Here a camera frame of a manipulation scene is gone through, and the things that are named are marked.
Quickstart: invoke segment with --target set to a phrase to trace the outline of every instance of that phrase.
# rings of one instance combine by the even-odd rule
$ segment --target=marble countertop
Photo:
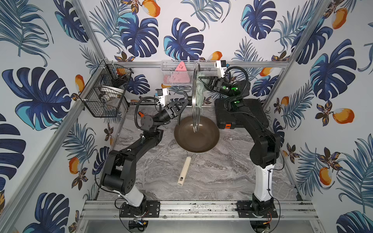
[[[130,107],[114,147],[126,148],[135,142],[142,131],[134,123],[134,107]],[[154,108],[139,109],[149,115]],[[186,108],[182,118],[190,116],[191,108]],[[214,108],[204,108],[204,116],[215,121]],[[253,139],[243,128],[221,129],[220,141],[211,151],[202,154],[185,152],[175,142],[173,130],[177,119],[160,126],[164,130],[163,139],[157,147],[150,149],[138,162],[136,186],[147,199],[158,200],[251,200],[255,188],[255,165],[249,152]],[[187,155],[192,160],[183,186],[177,185],[180,172]],[[282,158],[275,168],[282,167]],[[273,196],[279,200],[296,200],[294,186],[285,170],[274,171]],[[98,200],[114,200],[117,195],[101,191]]]

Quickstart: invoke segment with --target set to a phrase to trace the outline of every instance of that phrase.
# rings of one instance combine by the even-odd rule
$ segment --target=tropical leaf wallpaper
[[[307,19],[297,15],[313,14],[312,4],[289,11],[273,30],[285,51],[298,44]],[[373,232],[372,9],[364,0],[331,1],[266,109],[325,232]]]
[[[142,39],[142,27],[134,38]],[[1,214],[101,60],[71,0],[1,1],[0,47]],[[95,161],[107,156],[125,114],[122,108],[117,117],[94,118],[82,111],[17,220],[19,232],[76,230],[84,201],[96,195]],[[113,130],[105,141],[108,123]]]
[[[320,2],[93,0],[82,5],[109,60],[277,62],[289,60]],[[326,232],[372,232],[371,11],[369,0],[332,0],[266,109],[300,194],[319,208]],[[99,67],[99,53],[82,22],[72,0],[0,3],[0,95],[6,100],[0,132],[7,140],[0,147],[5,167],[0,212]],[[133,70],[128,100],[153,96],[162,87],[169,87],[174,100],[191,92],[189,86],[166,86],[159,69]],[[264,103],[281,69],[246,70],[249,98]],[[231,81],[242,79],[242,72],[232,71]],[[204,96],[205,105],[220,97]],[[98,164],[125,117],[126,110],[120,112],[110,119],[81,113],[17,229],[76,230],[84,201],[94,199]]]
[[[109,60],[255,62],[288,61],[320,1],[94,0],[82,1],[82,4]],[[328,38],[324,28],[319,28],[309,41],[311,47],[322,41],[319,35]],[[315,48],[305,54],[310,56],[317,51]],[[87,66],[94,69],[94,56],[85,49],[82,52]],[[135,102],[140,97],[154,96],[155,90],[165,84],[159,69],[133,70],[135,74],[125,94],[128,100]],[[264,101],[281,69],[251,67],[245,70],[252,87],[248,98]],[[244,78],[241,71],[232,71],[232,81]],[[205,105],[214,105],[219,95],[206,91],[204,97],[209,98]],[[179,98],[184,98],[184,93],[172,96],[172,99]]]

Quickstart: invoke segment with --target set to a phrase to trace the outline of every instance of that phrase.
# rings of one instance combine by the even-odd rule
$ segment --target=wire mesh basket
[[[83,103],[94,117],[116,117],[133,71],[104,61],[101,65],[104,68]]]
[[[186,71],[175,71],[180,62],[185,63]],[[194,61],[161,61],[161,71],[163,75],[163,84],[165,85],[181,85],[181,86],[192,86],[193,85],[193,72]],[[200,72],[204,76],[216,76],[217,69],[215,68],[214,62],[199,61]]]

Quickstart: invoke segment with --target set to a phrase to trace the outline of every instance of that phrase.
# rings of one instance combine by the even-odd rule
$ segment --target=orange latch
[[[139,116],[140,116],[141,118],[143,118],[143,116],[145,116],[145,114],[142,113],[142,112],[138,112],[138,114],[139,114]]]

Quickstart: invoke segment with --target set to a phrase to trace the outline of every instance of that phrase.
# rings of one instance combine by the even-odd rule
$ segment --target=pan handle
[[[187,176],[187,172],[188,172],[188,169],[189,169],[189,164],[190,164],[191,159],[192,159],[191,157],[187,156],[187,158],[185,160],[183,170],[181,170],[180,177],[179,177],[179,180],[178,180],[178,185],[180,185],[180,186],[184,185],[185,177]]]

